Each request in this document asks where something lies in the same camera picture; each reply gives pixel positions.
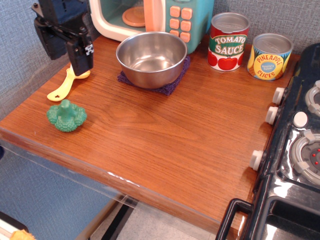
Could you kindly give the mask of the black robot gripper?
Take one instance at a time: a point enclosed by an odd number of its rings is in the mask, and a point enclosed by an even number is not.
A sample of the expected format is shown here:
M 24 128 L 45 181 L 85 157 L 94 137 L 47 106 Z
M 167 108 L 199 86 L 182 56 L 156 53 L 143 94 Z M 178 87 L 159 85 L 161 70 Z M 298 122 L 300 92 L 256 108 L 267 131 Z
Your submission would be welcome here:
M 94 46 L 83 20 L 88 12 L 85 0 L 39 0 L 31 9 L 36 33 L 51 60 L 68 53 L 76 76 L 94 67 Z

